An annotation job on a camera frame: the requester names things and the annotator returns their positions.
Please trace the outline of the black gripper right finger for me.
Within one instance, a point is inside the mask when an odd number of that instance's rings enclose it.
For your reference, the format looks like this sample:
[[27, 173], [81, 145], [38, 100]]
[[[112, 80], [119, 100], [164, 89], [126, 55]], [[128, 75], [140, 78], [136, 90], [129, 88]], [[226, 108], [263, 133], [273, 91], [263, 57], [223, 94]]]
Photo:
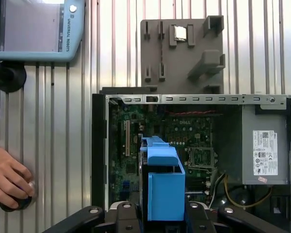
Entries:
[[246, 212], [239, 207], [221, 207], [217, 218], [201, 202], [188, 202], [185, 207], [185, 221], [188, 233], [284, 233], [285, 230]]

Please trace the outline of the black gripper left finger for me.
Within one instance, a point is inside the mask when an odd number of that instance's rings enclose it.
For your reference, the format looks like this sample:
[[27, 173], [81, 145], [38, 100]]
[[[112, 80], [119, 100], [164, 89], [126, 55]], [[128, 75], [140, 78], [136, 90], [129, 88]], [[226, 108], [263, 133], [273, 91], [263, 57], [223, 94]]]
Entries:
[[134, 203], [120, 201], [104, 211], [88, 206], [51, 226], [44, 233], [141, 233], [142, 225]]

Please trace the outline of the person's hand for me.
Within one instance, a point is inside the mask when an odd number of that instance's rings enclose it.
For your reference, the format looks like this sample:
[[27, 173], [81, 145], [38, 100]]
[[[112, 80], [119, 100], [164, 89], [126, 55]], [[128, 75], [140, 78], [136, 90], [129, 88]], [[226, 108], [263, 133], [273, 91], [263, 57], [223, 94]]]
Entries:
[[31, 180], [30, 171], [0, 148], [0, 203], [16, 209], [18, 203], [14, 198], [26, 199], [34, 195], [34, 188], [29, 185]]

